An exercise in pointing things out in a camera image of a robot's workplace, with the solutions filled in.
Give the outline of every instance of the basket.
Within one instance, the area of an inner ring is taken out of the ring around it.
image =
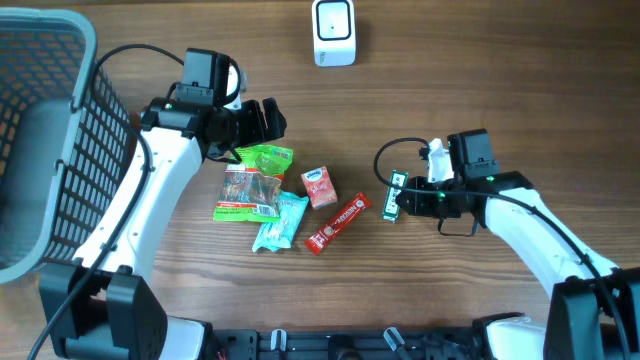
[[[78,13],[0,8],[0,283],[71,262],[126,172],[131,137],[88,91],[96,48]],[[103,71],[94,85],[129,121]]]

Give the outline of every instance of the red packet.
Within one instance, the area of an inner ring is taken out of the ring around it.
[[[321,167],[302,174],[302,182],[307,188],[311,206],[317,210],[338,201],[338,195],[331,184],[326,167]]]
[[[314,255],[320,255],[331,240],[358,217],[364,209],[369,207],[371,207],[371,201],[367,199],[364,193],[358,193],[322,230],[308,238],[307,241],[305,241],[305,245],[307,245]]]

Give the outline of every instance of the wood grain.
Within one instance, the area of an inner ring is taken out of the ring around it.
[[[73,8],[94,23],[99,54],[147,42],[233,56],[249,75],[245,98],[273,96],[287,117],[277,144],[295,160],[283,189],[303,194],[300,174],[322,165],[338,189],[339,205],[307,211],[292,250],[254,254],[258,224],[211,220],[224,166],[205,163],[156,257],[152,287],[169,314],[262,330],[464,325],[503,311],[545,321],[546,294],[500,239],[444,238],[436,221],[406,214],[380,219],[386,189],[371,165],[382,144],[479,127],[503,170],[525,174],[587,244],[638,265],[638,3],[358,0],[357,63],[336,69],[313,64],[308,1]],[[144,51],[107,70],[129,110],[181,74]],[[382,170],[422,175],[416,150],[389,151]],[[312,256],[303,240],[359,191],[374,208]],[[0,358],[24,358],[44,324],[36,281],[0,288]]]

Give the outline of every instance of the green package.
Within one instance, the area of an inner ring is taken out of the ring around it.
[[[278,221],[276,200],[284,172],[293,162],[293,150],[256,145],[236,151],[242,162],[227,166],[213,220]]]

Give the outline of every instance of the wooden table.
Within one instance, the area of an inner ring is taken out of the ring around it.
[[[276,144],[295,161],[282,188],[303,194],[300,174],[324,165],[338,189],[338,205],[307,210],[293,249],[254,254],[259,224],[212,221],[225,167],[203,164],[156,256],[152,287],[171,315],[261,330],[468,325],[505,311],[545,321],[547,295],[502,240],[442,237],[437,221],[406,214],[380,219],[386,188],[372,160],[382,144],[482,127],[503,170],[525,174],[596,251],[638,266],[638,3],[358,0],[357,63],[334,69],[313,63],[311,1],[77,3],[54,1],[94,23],[99,55],[146,42],[234,57],[249,76],[245,99],[275,97],[287,117]],[[145,51],[107,70],[130,110],[181,76]],[[398,146],[382,170],[424,175],[416,150]],[[374,208],[312,256],[304,240],[359,191]],[[44,325],[36,281],[0,287],[0,358],[24,358]],[[42,358],[53,356],[46,346]]]

